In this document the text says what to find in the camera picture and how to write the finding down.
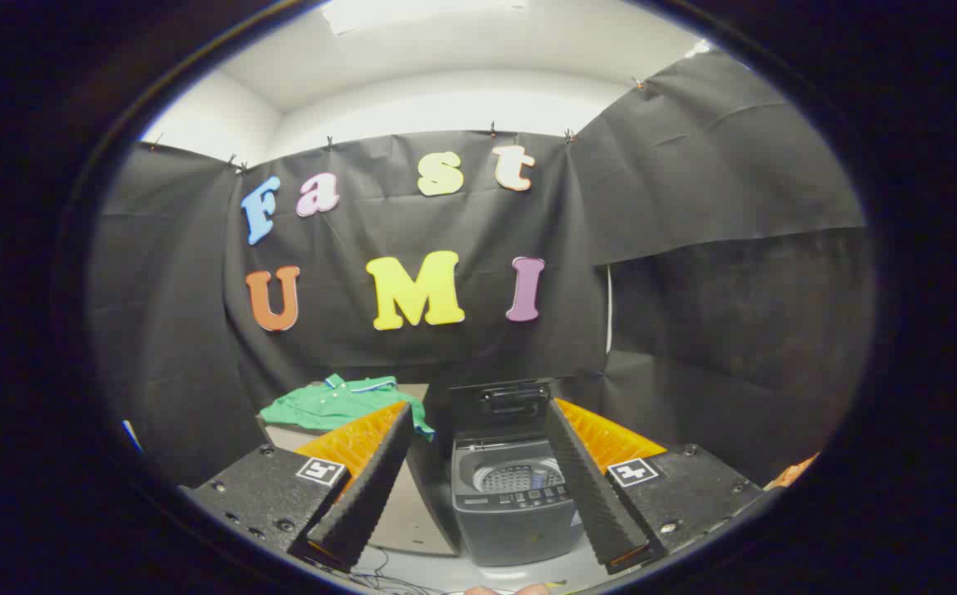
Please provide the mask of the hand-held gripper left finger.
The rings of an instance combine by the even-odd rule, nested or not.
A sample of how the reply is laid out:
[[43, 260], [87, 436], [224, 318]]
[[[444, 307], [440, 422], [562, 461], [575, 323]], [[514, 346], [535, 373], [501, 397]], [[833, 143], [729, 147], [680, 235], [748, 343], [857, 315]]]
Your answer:
[[388, 504], [413, 440], [409, 402], [393, 402], [296, 450], [263, 444], [188, 500], [262, 549], [349, 573]]

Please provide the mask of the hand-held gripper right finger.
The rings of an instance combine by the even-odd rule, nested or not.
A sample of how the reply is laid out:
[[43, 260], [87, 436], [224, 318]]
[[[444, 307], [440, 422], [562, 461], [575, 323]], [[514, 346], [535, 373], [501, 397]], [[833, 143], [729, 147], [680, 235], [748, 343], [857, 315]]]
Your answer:
[[544, 429], [597, 561], [617, 574], [720, 530], [764, 490], [700, 445], [661, 445], [554, 397]]

